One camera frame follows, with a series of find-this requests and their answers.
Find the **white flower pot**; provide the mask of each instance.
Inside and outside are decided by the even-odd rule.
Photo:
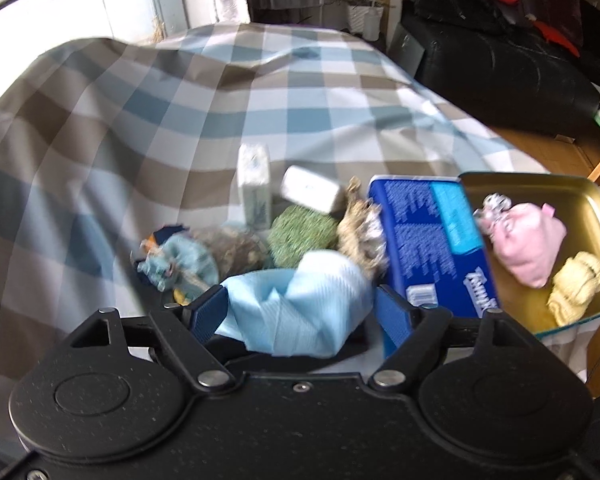
[[[380,21],[382,20],[382,7],[370,7],[365,14],[365,25],[362,37],[367,41],[377,41],[380,37]]]
[[[347,12],[349,16],[349,31],[351,34],[362,34],[365,28],[365,15],[369,9],[373,7],[367,6],[348,6]]]

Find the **barcode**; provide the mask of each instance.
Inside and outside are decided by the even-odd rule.
[[[407,301],[413,306],[423,304],[438,304],[436,285],[424,283],[423,285],[411,285],[407,287]]]

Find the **green scrubber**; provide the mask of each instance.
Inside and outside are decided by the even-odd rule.
[[[269,245],[277,267],[296,268],[308,251],[333,249],[338,243],[338,223],[299,205],[287,207],[273,221]]]

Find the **brand logo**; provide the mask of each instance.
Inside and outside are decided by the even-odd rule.
[[[487,294],[487,289],[484,288],[486,282],[487,277],[480,267],[476,267],[474,272],[468,272],[463,281],[479,317],[482,317],[487,308],[498,307],[496,299],[490,298]]]

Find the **rolled yellow cloth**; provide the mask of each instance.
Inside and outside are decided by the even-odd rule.
[[[554,276],[554,289],[547,306],[555,322],[565,326],[584,316],[593,296],[599,291],[600,260],[581,251],[574,258],[568,258]]]

